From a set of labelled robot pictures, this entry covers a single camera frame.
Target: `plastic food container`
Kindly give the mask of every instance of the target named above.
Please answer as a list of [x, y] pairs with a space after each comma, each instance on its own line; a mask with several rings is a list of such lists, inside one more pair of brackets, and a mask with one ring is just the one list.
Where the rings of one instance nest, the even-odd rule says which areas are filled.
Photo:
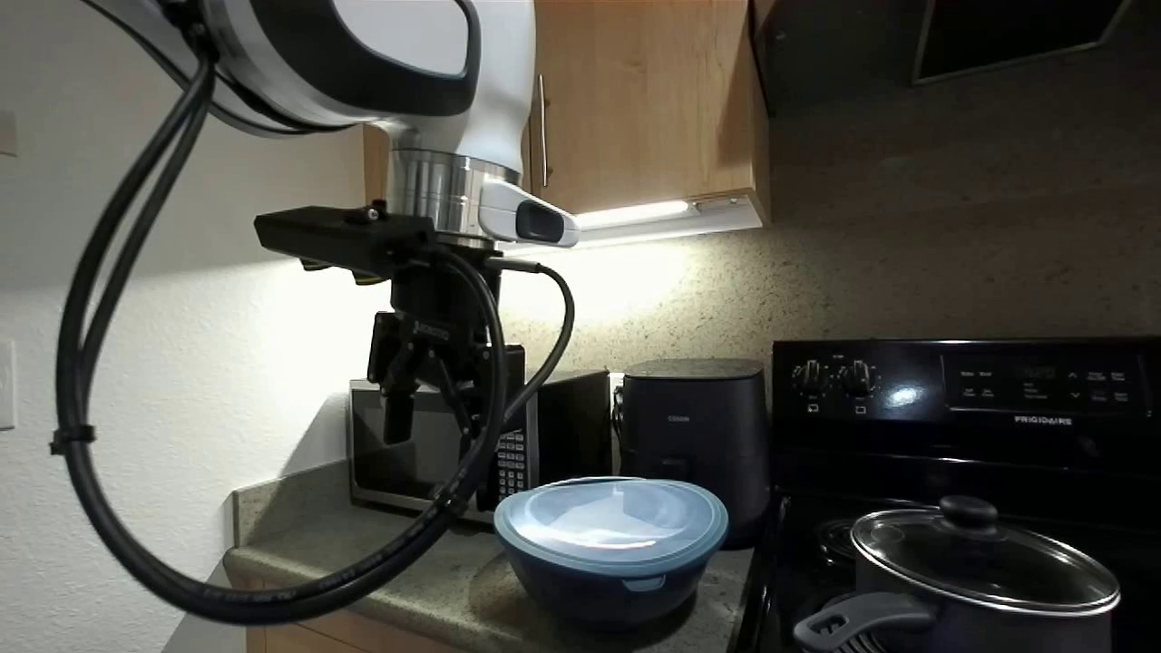
[[599, 631], [660, 619], [697, 596], [726, 505], [674, 478], [561, 478], [494, 512], [526, 596]]

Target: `pot lid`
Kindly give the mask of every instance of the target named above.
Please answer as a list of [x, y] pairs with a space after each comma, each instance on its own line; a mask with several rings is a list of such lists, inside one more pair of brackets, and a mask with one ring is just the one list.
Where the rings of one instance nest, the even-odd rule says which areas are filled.
[[1064, 542], [1002, 527], [997, 508], [974, 496], [869, 512], [849, 542], [869, 565], [986, 608], [1092, 615], [1122, 601], [1105, 565]]
[[694, 481], [585, 476], [505, 496], [494, 527], [533, 559], [601, 576], [645, 576], [709, 554], [729, 512]]

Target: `upper cabinet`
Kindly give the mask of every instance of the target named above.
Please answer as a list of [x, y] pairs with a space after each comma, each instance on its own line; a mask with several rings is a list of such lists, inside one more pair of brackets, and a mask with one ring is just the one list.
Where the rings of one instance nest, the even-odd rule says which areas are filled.
[[740, 198], [770, 212], [752, 0], [537, 0], [526, 184], [566, 212]]

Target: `stove control panel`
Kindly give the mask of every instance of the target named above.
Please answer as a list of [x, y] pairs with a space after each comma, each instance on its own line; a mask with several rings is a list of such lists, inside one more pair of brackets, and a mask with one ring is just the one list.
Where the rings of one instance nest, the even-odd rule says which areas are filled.
[[852, 422], [1148, 422], [1161, 340], [775, 340], [772, 409]]

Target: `range hood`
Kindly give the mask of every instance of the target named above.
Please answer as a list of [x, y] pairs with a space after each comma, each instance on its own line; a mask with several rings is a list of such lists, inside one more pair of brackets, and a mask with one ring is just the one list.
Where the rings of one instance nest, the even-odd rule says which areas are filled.
[[1113, 37], [1127, 0], [778, 0], [761, 27], [772, 112], [955, 81]]

